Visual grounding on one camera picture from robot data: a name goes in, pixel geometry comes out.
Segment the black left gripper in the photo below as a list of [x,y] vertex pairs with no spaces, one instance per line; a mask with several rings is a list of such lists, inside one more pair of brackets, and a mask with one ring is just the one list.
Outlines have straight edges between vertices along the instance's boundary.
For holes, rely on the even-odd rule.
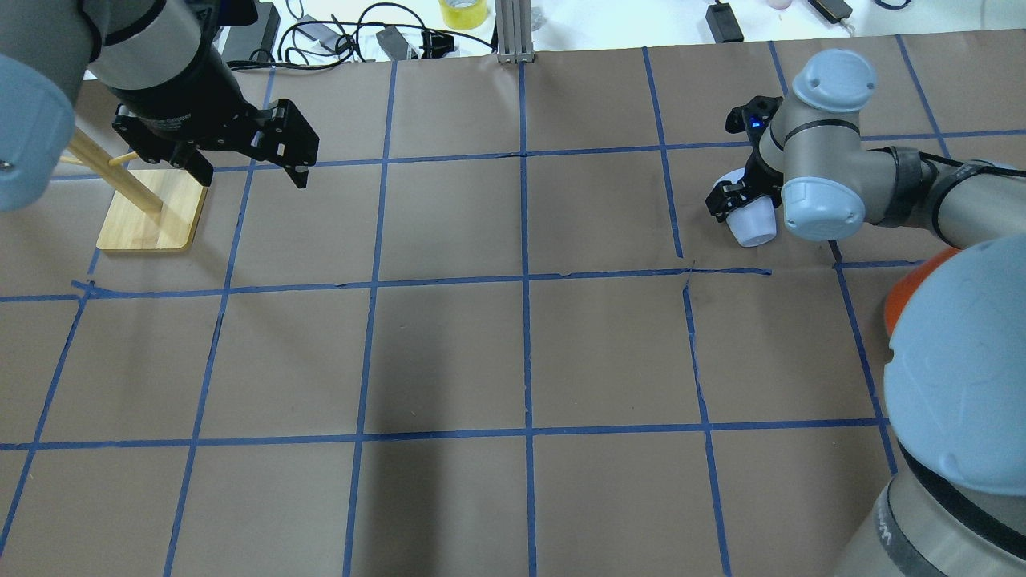
[[121,103],[112,127],[142,161],[165,162],[204,186],[210,185],[213,178],[213,166],[204,153],[235,152],[282,168],[297,188],[305,188],[309,169],[317,162],[320,143],[315,129],[289,99],[278,99],[263,110],[246,103],[241,111],[204,127],[196,115],[170,119],[161,127]]

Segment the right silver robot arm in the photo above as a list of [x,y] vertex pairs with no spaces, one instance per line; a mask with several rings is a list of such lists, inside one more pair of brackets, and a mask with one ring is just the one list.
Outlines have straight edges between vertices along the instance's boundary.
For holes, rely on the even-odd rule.
[[875,66],[811,55],[783,97],[733,108],[750,154],[705,204],[741,246],[777,230],[841,249],[885,240],[909,273],[882,305],[883,412],[903,467],[834,576],[1024,573],[1024,171],[869,146]]

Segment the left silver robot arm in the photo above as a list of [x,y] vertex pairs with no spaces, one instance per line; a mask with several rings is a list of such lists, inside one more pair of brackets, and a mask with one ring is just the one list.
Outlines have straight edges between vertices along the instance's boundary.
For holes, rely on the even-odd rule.
[[1,4],[1,207],[44,193],[71,143],[87,74],[118,99],[113,128],[149,163],[202,185],[206,151],[285,169],[304,188],[319,138],[289,99],[259,109],[213,35],[256,22],[253,1],[4,1]]

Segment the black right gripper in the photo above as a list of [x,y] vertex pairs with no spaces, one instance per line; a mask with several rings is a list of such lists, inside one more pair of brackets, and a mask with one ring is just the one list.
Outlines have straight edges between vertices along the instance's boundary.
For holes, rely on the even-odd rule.
[[760,143],[770,136],[770,124],[782,103],[781,97],[756,95],[728,113],[725,130],[729,134],[747,134],[752,151],[743,176],[737,182],[718,180],[705,198],[708,211],[717,222],[725,222],[733,211],[763,196],[770,198],[773,208],[780,208],[783,174],[770,167]]

